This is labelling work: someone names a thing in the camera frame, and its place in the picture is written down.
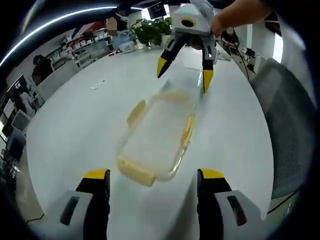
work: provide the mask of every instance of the computer monitor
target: computer monitor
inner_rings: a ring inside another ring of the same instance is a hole
[[[11,91],[18,91],[20,94],[29,92],[26,79],[23,75],[20,75],[14,83],[11,84],[7,92],[9,93]]]
[[[167,15],[165,6],[161,2],[149,7],[148,11],[151,19],[156,19]]]
[[[118,7],[118,13],[123,17],[128,17],[131,14],[131,7],[125,6],[125,7]]]

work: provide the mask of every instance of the white table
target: white table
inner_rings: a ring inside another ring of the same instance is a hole
[[[269,130],[254,91],[233,61],[218,60],[191,143],[171,181],[148,188],[117,170],[115,146],[128,114],[157,93],[175,69],[157,79],[161,52],[101,58],[56,91],[32,119],[27,158],[44,212],[67,189],[75,189],[86,171],[109,168],[109,239],[198,239],[197,169],[213,168],[266,216],[274,178]],[[174,63],[201,69],[201,52],[184,48]]]

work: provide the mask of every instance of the ceiling light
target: ceiling light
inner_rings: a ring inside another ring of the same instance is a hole
[[[23,44],[28,38],[30,38],[32,35],[36,34],[37,32],[41,31],[42,29],[44,29],[45,27],[54,24],[55,22],[58,22],[62,19],[65,19],[67,17],[71,17],[73,15],[77,15],[77,14],[82,14],[82,13],[86,13],[86,12],[90,12],[90,11],[96,11],[96,10],[105,10],[105,9],[116,9],[116,6],[102,6],[102,7],[94,7],[94,8],[89,8],[89,9],[84,9],[84,10],[80,10],[80,11],[75,11],[63,16],[60,16],[58,18],[55,18],[45,24],[43,24],[42,26],[38,27],[37,29],[33,30],[32,32],[30,32],[28,35],[26,35],[24,38],[22,38],[6,55],[5,57],[2,59],[2,61],[0,62],[0,67],[4,64],[4,62],[7,60],[7,58],[21,45]],[[131,9],[133,10],[142,10],[142,8],[139,7],[131,7]]]

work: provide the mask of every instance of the monitor screen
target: monitor screen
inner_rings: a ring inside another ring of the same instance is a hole
[[[158,3],[148,8],[150,18],[156,19],[167,15],[165,6],[162,3]]]
[[[11,92],[13,90],[18,91],[20,94],[22,93],[28,93],[28,88],[27,88],[27,82],[26,79],[23,75],[19,76],[14,83],[9,87],[9,89],[7,90],[7,92]]]

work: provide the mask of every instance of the gray chair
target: gray chair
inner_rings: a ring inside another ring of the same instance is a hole
[[[251,85],[269,128],[274,199],[297,191],[304,183],[315,146],[316,108],[295,76],[271,58]]]

